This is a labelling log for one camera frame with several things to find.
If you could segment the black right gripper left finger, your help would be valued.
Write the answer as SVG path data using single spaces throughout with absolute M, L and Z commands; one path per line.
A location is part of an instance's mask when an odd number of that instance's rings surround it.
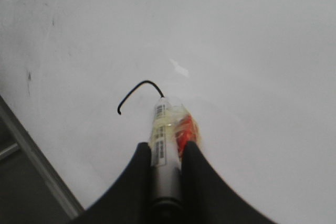
M 147 223 L 151 151 L 139 143 L 115 183 L 71 223 Z

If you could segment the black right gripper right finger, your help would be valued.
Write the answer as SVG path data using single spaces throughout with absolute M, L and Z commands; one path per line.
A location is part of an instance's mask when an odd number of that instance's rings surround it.
M 186 223 L 274 223 L 236 194 L 192 141 L 183 151 L 182 193 Z

